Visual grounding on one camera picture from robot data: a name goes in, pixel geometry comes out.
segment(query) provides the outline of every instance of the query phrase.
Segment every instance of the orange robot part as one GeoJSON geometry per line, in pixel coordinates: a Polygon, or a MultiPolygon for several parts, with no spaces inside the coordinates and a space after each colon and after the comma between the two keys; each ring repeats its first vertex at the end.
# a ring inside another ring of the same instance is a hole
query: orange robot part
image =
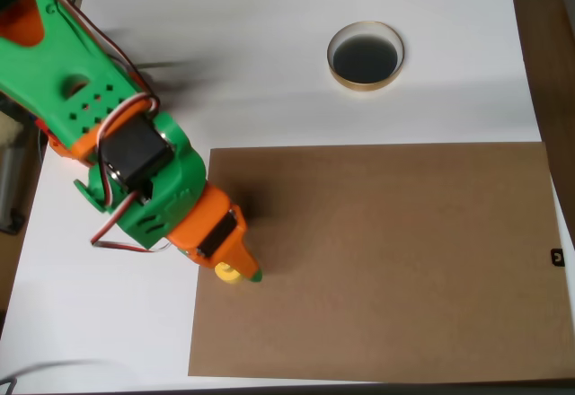
{"type": "Polygon", "coordinates": [[[243,245],[246,230],[247,225],[240,207],[232,204],[222,190],[207,183],[199,201],[167,238],[191,260],[203,267],[214,268],[219,263],[226,263],[244,277],[252,281],[261,281],[258,263],[243,245]],[[235,228],[210,256],[206,256],[200,244],[228,213],[233,214],[235,218],[235,228]]]}

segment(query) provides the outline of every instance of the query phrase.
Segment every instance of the orange plastic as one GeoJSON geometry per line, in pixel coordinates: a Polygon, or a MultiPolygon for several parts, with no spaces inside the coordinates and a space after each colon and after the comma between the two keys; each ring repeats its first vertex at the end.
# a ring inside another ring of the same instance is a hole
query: orange plastic
{"type": "MultiPolygon", "coordinates": [[[[126,112],[121,114],[118,117],[118,119],[116,119],[110,125],[108,132],[106,132],[106,136],[109,135],[110,133],[113,133],[121,125],[123,125],[126,121],[128,121],[138,113],[149,110],[150,104],[151,104],[150,101],[143,100],[130,106],[126,110],[126,112]]],[[[92,127],[92,129],[90,129],[88,133],[86,133],[80,139],[74,142],[74,144],[70,148],[70,153],[74,156],[74,158],[83,161],[93,152],[94,148],[96,147],[96,137],[98,136],[98,130],[100,130],[99,124],[92,127]]]]}
{"type": "Polygon", "coordinates": [[[246,230],[247,225],[240,207],[232,204],[230,198],[222,190],[206,183],[199,201],[186,218],[168,234],[167,239],[180,250],[185,251],[191,260],[203,267],[214,268],[218,263],[223,262],[244,277],[252,278],[260,268],[243,245],[246,230]],[[210,258],[200,256],[197,252],[198,246],[230,210],[234,211],[236,228],[210,258]]]}
{"type": "Polygon", "coordinates": [[[44,39],[44,26],[36,0],[18,0],[0,13],[0,38],[23,47],[33,47],[44,39]]]}

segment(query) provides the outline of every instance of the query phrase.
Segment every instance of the white table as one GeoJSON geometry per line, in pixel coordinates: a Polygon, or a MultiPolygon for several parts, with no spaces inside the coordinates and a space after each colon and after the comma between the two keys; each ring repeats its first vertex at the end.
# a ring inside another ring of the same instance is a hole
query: white table
{"type": "MultiPolygon", "coordinates": [[[[226,146],[540,140],[512,0],[84,0],[83,8],[136,62],[185,62],[153,72],[184,84],[172,114],[206,162],[210,148],[226,146]],[[370,94],[335,83],[325,54],[337,30],[361,20],[394,26],[407,50],[398,79],[370,94]]],[[[16,391],[300,383],[188,377],[197,267],[175,250],[92,249],[103,216],[75,178],[84,168],[48,151],[0,376],[95,362],[31,374],[16,391]]]]}

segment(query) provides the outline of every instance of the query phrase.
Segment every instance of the brown cardboard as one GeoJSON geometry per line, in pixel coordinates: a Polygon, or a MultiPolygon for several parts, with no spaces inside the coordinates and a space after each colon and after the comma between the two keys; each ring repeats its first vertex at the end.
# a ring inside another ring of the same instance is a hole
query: brown cardboard
{"type": "Polygon", "coordinates": [[[260,284],[200,269],[190,375],[575,377],[544,147],[213,150],[260,284]]]}

